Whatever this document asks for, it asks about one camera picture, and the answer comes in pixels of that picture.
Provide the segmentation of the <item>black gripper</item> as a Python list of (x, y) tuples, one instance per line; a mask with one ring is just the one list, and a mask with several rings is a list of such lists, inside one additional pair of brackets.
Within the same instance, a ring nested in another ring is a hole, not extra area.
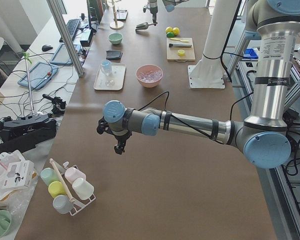
[(157, 25), (157, 13), (158, 13), (158, 7), (157, 6), (150, 6), (150, 5), (144, 5), (143, 6), (143, 12), (145, 13), (146, 10), (150, 10), (150, 13), (152, 14), (152, 21), (154, 22), (153, 25)]
[(127, 139), (132, 136), (132, 132), (130, 130), (116, 128), (115, 124), (108, 123), (104, 117), (98, 121), (96, 132), (100, 135), (103, 133), (113, 135), (118, 140), (117, 144), (114, 146), (116, 154), (122, 154), (125, 152)]

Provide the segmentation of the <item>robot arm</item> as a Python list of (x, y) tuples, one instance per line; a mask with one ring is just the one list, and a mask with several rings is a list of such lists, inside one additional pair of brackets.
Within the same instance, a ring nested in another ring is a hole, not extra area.
[(124, 152), (133, 132), (154, 136), (159, 129), (206, 137), (239, 149), (253, 165), (272, 169), (290, 157), (283, 113), (295, 47), (300, 32), (300, 0), (251, 0), (246, 32), (260, 36), (250, 115), (242, 122), (220, 122), (144, 106), (126, 108), (112, 100), (103, 109), (97, 132), (117, 139), (114, 150)]
[[(164, 7), (167, 12), (172, 12), (175, 7), (183, 2), (187, 2), (187, 0), (162, 0)], [(157, 13), (158, 13), (158, 1), (157, 0), (148, 0), (147, 4), (142, 8), (145, 13), (147, 10), (152, 15), (152, 23), (156, 26), (157, 23)]]

